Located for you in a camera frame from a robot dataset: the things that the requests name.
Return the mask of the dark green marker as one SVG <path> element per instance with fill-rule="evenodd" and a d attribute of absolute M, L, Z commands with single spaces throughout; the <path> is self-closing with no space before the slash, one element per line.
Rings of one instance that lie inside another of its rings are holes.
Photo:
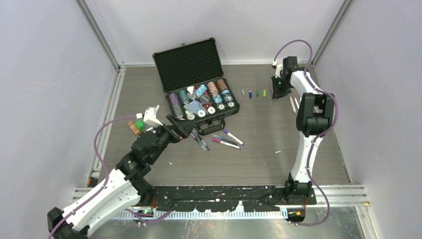
<path fill-rule="evenodd" d="M 194 133 L 191 133 L 191 136 L 204 151 L 208 151 L 207 147 L 199 140 L 197 136 L 195 136 Z"/>

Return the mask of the dark purple marker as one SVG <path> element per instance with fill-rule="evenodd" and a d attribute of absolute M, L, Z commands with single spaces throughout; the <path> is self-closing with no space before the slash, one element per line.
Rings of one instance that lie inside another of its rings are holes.
<path fill-rule="evenodd" d="M 206 142 L 203 140 L 203 138 L 201 137 L 201 135 L 199 134 L 199 132 L 197 130 L 195 130 L 195 134 L 197 136 L 197 138 L 199 139 L 199 141 L 204 145 L 204 147 L 207 149 L 207 151 L 210 151 L 209 146 L 206 144 Z"/>

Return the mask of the purple cap white marker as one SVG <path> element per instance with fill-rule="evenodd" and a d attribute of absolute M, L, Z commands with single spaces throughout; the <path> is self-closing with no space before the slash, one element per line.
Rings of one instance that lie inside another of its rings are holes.
<path fill-rule="evenodd" d="M 227 134 L 229 137 L 231 137 L 232 139 L 234 139 L 238 144 L 240 145 L 244 145 L 244 142 L 241 141 L 239 138 L 237 138 L 235 135 L 233 135 L 232 133 L 230 133 L 228 130 L 223 129 L 222 130 L 225 134 Z"/>

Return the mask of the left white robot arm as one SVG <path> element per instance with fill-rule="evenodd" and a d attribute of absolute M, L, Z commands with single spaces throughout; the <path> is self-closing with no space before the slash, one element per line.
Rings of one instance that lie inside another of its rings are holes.
<path fill-rule="evenodd" d="M 73 204 L 48 212 L 48 238 L 87 239 L 121 211 L 152 202 L 153 187 L 145 175 L 169 144 L 189 137 L 197 122 L 167 115 L 170 124 L 163 124 L 147 114 L 141 117 L 150 129 L 140 133 L 129 153 L 105 179 Z"/>

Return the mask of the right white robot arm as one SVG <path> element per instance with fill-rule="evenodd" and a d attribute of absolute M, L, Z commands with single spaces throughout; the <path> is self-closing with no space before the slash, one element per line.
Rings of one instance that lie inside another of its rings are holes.
<path fill-rule="evenodd" d="M 301 94 L 296 115 L 299 148 L 283 193 L 283 198 L 294 205 L 313 192 L 313 167 L 325 132 L 332 126 L 334 101 L 315 83 L 307 69 L 298 65 L 295 56 L 284 58 L 282 63 L 274 60 L 272 67 L 275 69 L 271 78 L 273 99 L 287 96 L 292 88 Z"/>

